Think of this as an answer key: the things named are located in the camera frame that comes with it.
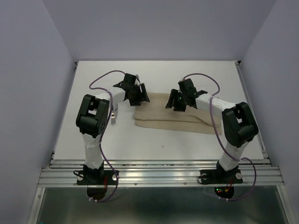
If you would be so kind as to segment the beige cloth napkin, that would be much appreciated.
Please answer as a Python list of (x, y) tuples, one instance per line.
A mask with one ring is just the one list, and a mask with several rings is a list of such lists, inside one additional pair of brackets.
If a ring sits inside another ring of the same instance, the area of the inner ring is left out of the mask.
[(135, 107), (135, 124), (145, 128), (215, 134), (209, 112), (193, 107), (187, 107), (184, 112), (166, 109), (169, 96), (150, 92), (150, 102)]

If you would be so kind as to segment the silver knife teal handle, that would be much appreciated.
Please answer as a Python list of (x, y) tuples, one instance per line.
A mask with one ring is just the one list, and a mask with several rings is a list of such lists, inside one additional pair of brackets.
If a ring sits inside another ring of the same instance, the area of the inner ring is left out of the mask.
[(118, 105), (114, 106), (114, 116), (117, 117), (118, 114)]

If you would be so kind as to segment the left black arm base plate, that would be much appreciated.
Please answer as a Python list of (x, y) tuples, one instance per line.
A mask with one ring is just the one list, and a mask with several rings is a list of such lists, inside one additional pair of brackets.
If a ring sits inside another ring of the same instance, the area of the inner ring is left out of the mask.
[(101, 177), (85, 176), (83, 170), (75, 170), (77, 185), (117, 185), (116, 174), (112, 170), (105, 170)]

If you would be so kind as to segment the silver fork teal handle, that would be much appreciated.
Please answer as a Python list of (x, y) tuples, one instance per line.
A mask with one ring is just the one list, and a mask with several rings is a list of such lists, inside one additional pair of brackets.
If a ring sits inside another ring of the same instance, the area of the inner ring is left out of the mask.
[(115, 125), (115, 123), (116, 123), (116, 118), (117, 118), (117, 117), (114, 116), (114, 108), (112, 108), (111, 117), (110, 117), (111, 125)]

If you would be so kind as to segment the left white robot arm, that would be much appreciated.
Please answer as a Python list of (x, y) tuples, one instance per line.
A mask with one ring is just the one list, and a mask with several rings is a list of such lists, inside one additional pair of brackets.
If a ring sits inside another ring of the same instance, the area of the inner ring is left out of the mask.
[[(102, 75), (103, 78), (113, 70)], [(98, 184), (103, 181), (104, 156), (102, 155), (101, 142), (108, 122), (117, 118), (118, 104), (128, 101), (130, 106), (140, 106), (142, 102), (150, 102), (145, 84), (140, 82), (137, 75), (123, 73), (124, 78), (110, 89), (96, 87), (94, 84), (100, 80), (97, 78), (90, 85), (90, 90), (100, 90), (99, 95), (84, 95), (76, 118), (76, 126), (82, 134), (85, 146), (84, 170), (88, 170), (88, 179)]]

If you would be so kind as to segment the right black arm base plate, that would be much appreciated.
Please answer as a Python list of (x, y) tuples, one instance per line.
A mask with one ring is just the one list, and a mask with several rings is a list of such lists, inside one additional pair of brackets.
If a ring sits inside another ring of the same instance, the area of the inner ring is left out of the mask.
[(220, 171), (217, 169), (204, 169), (200, 171), (197, 178), (198, 183), (203, 185), (221, 185), (232, 183), (243, 183), (242, 175), (239, 169), (232, 171)]

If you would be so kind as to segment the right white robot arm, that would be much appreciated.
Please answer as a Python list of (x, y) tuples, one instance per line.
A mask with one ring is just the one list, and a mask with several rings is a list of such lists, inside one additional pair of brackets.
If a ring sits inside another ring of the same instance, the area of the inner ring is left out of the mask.
[(231, 170), (238, 166), (245, 147), (259, 132), (252, 111), (245, 102), (230, 103), (215, 98), (207, 91), (197, 91), (190, 78), (179, 81), (178, 85), (178, 90), (171, 90), (166, 109), (184, 112), (189, 106), (204, 110), (210, 113), (213, 127), (214, 116), (222, 120), (227, 143), (218, 161), (220, 168), (215, 170), (215, 177), (220, 182), (226, 182), (232, 176)]

